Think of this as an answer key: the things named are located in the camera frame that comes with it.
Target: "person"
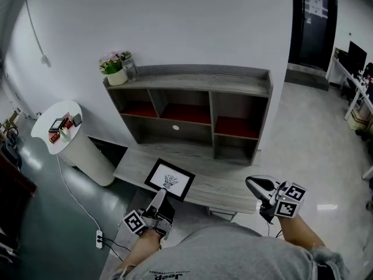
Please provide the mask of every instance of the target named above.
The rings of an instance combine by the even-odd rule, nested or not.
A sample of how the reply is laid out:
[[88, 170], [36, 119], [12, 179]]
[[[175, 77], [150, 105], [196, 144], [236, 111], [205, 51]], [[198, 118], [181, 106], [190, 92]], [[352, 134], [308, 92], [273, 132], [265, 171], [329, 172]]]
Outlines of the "person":
[[160, 234], [148, 229], [111, 280], [347, 279], [341, 255], [327, 249], [299, 215], [278, 219], [284, 240], [222, 223], [162, 250]]

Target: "black picture frame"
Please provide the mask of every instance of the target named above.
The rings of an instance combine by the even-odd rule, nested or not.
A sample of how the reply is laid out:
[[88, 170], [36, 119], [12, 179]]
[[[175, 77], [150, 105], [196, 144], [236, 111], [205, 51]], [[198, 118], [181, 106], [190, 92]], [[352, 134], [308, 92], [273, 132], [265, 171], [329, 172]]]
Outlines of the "black picture frame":
[[171, 193], [171, 192], [167, 192], [167, 196], [170, 196], [170, 197], [172, 197], [172, 198], [174, 198], [174, 199], [176, 199], [176, 200], [179, 200], [179, 201], [183, 202], [184, 199], [185, 199], [185, 196], [187, 196], [187, 193], [188, 193], [188, 191], [189, 191], [189, 188], [190, 188], [191, 185], [192, 185], [192, 182], [193, 182], [193, 180], [194, 180], [194, 178], [195, 178], [195, 175], [194, 175], [193, 173], [190, 173], [190, 172], [188, 172], [188, 171], [186, 171], [186, 170], [184, 170], [184, 169], [181, 169], [181, 168], [179, 168], [179, 167], [177, 167], [177, 166], [175, 166], [175, 165], [173, 165], [173, 164], [171, 164], [171, 163], [169, 163], [169, 162], [166, 162], [165, 160], [158, 159], [157, 162], [156, 162], [156, 164], [154, 165], [154, 167], [152, 168], [151, 172], [149, 173], [149, 175], [147, 176], [147, 178], [146, 178], [146, 180], [145, 180], [145, 184], [148, 185], [149, 187], [155, 189], [155, 190], [160, 190], [160, 189], [162, 189], [162, 187], [159, 187], [159, 186], [157, 186], [156, 184], [153, 184], [153, 183], [151, 182], [151, 180], [152, 180], [152, 178], [153, 178], [155, 172], [157, 171], [157, 169], [159, 168], [159, 165], [161, 165], [161, 164], [163, 164], [163, 165], [165, 165], [166, 167], [171, 168], [171, 169], [173, 169], [173, 170], [175, 170], [175, 171], [177, 171], [177, 172], [179, 172], [179, 173], [181, 173], [181, 174], [183, 174], [183, 175], [189, 177], [189, 180], [188, 180], [188, 182], [187, 182], [187, 185], [185, 186], [185, 188], [184, 188], [184, 190], [183, 190], [181, 196], [175, 195], [175, 194], [173, 194], [173, 193]]
[[[49, 128], [48, 132], [53, 133], [53, 132], [58, 132], [60, 128], [62, 128], [65, 123], [68, 121], [68, 118], [57, 118], [53, 123], [52, 126]], [[53, 127], [55, 123], [59, 122], [59, 125], [57, 127]]]

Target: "printed logo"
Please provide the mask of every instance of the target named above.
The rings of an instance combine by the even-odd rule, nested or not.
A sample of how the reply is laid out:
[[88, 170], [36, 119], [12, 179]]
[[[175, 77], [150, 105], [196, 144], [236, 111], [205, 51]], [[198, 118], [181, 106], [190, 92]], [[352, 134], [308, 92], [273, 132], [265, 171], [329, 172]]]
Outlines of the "printed logo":
[[166, 190], [169, 190], [174, 184], [177, 184], [178, 181], [177, 181], [177, 178], [168, 174], [168, 175], [165, 175], [164, 176], [164, 184], [163, 184], [163, 187], [166, 189]]
[[151, 274], [155, 274], [154, 280], [165, 280], [165, 279], [181, 279], [185, 273], [188, 273], [189, 271], [181, 271], [181, 272], [155, 272], [155, 271], [149, 271]]

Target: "computer monitor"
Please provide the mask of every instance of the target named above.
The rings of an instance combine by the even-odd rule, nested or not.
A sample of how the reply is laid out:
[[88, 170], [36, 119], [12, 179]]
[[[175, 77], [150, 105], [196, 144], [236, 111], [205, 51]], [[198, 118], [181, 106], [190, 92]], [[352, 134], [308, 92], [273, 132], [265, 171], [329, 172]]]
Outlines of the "computer monitor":
[[349, 53], [347, 54], [348, 66], [347, 70], [352, 75], [357, 75], [359, 71], [364, 70], [365, 60], [367, 59], [367, 52], [365, 52], [358, 45], [350, 41]]

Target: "power strip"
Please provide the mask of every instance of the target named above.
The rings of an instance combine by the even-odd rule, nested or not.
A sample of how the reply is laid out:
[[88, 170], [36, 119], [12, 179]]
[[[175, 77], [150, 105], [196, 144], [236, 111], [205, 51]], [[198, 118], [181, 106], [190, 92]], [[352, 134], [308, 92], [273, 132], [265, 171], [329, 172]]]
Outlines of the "power strip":
[[96, 247], [99, 249], [103, 248], [103, 232], [100, 230], [96, 232]]

